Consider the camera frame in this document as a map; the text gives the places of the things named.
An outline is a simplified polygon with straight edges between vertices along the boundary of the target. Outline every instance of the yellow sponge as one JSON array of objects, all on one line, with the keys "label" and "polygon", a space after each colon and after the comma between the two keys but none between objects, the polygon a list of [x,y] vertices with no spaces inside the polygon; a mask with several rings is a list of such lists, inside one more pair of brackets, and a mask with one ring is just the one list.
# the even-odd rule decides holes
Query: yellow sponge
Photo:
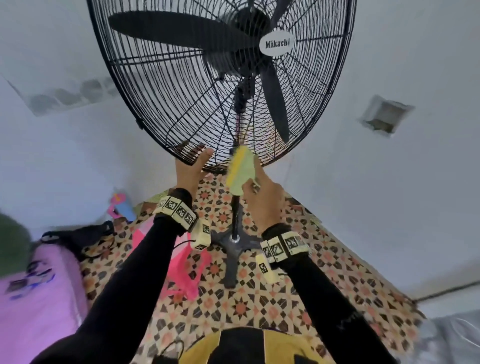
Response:
[{"label": "yellow sponge", "polygon": [[242,185],[249,178],[255,181],[255,165],[253,157],[255,154],[247,146],[239,146],[230,161],[227,171],[226,185],[230,192],[236,196],[241,196]]}]

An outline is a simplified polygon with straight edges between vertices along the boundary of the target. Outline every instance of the black sleeve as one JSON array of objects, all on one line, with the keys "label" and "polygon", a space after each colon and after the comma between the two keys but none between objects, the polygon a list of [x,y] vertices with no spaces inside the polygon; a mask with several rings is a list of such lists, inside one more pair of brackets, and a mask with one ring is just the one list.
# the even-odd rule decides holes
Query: black sleeve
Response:
[{"label": "black sleeve", "polygon": [[[287,231],[290,226],[276,224],[262,238],[272,239]],[[396,363],[363,315],[307,253],[291,256],[278,265],[292,280],[313,326],[337,364]]]},{"label": "black sleeve", "polygon": [[[192,207],[186,190],[177,189],[171,195]],[[157,215],[142,242],[105,285],[77,332],[52,344],[31,364],[130,363],[160,296],[175,240],[184,233],[172,218]]]}]

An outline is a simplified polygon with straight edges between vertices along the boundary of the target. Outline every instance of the floor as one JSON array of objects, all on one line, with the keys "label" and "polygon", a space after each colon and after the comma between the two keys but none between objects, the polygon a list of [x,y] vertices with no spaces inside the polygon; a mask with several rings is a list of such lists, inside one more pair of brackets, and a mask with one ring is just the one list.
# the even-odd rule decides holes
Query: floor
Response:
[{"label": "floor", "polygon": [[[231,195],[224,185],[224,178],[208,175],[201,182],[194,202],[198,214],[208,218],[217,231],[226,230],[231,223]],[[242,203],[244,229],[256,235],[257,228],[248,207],[244,201]],[[128,255],[135,226],[150,216],[155,205],[155,202],[143,203],[139,207],[139,219],[134,223],[116,220],[115,233],[87,252],[92,255],[104,252],[100,258],[82,263],[84,286],[90,303],[94,302]],[[365,315],[384,344],[398,354],[408,351],[417,338],[418,325],[424,319],[408,297],[392,289],[367,263],[327,232],[314,215],[287,194],[282,218],[310,244],[317,265]],[[247,252],[240,258],[236,289],[225,290],[219,282],[225,269],[226,255],[218,247],[211,246],[209,250],[212,263],[202,273],[200,297],[195,302],[189,302],[177,294],[159,300],[133,363],[149,363],[149,358],[176,338],[182,339],[188,348],[202,335],[236,326],[276,327],[289,334],[302,335],[321,356],[333,362],[288,278],[284,283],[267,284],[256,267],[256,252]],[[199,255],[191,256],[189,264],[195,268],[198,259]]]}]

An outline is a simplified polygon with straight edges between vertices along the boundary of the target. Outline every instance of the fan grille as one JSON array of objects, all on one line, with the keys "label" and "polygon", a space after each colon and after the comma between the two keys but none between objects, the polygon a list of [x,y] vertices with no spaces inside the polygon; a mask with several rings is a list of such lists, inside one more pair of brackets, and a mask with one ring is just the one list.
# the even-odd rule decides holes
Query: fan grille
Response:
[{"label": "fan grille", "polygon": [[[276,0],[255,0],[269,18]],[[204,62],[200,49],[159,44],[121,35],[108,17],[126,11],[171,11],[225,19],[248,6],[246,0],[88,0],[100,50],[124,101],[152,138],[192,164],[198,147],[216,150],[206,170],[224,173],[238,118],[233,95],[242,77],[226,75]],[[287,108],[290,140],[284,143],[271,120],[260,77],[240,122],[240,135],[265,164],[292,150],[312,129],[338,81],[353,29],[356,0],[294,0],[278,27],[295,34],[293,50],[274,57]]]}]

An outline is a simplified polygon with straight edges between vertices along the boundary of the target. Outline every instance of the fan blade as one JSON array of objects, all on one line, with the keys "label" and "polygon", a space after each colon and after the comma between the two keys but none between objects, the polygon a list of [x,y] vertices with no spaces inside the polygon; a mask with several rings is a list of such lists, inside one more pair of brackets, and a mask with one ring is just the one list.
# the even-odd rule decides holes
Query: fan blade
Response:
[{"label": "fan blade", "polygon": [[292,0],[277,0],[275,11],[273,12],[272,19],[270,20],[270,29],[276,27],[276,24],[282,17],[283,13],[287,11],[287,8],[291,2]]},{"label": "fan blade", "polygon": [[282,140],[288,143],[290,130],[288,128],[287,108],[285,107],[280,81],[276,75],[272,60],[270,60],[267,67],[260,72],[260,78],[264,89],[265,101],[267,102],[273,124]]},{"label": "fan blade", "polygon": [[126,36],[206,51],[236,51],[259,43],[226,23],[178,12],[119,12],[108,23]]}]

